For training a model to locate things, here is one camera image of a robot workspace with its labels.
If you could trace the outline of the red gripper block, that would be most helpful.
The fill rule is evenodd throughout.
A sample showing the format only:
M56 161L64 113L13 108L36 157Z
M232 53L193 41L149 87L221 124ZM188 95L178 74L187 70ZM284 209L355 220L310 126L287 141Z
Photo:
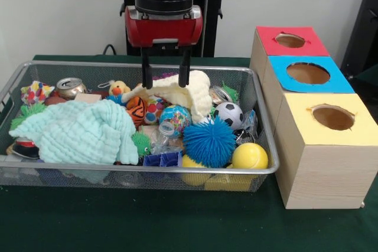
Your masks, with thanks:
M203 16L199 6L179 15L144 14L135 6L125 8L127 38L133 47L141 47L142 85L146 89L153 86L150 47L156 44L176 44L183 47L183 60L180 64L178 84L189 84L191 46L197 44L203 29Z

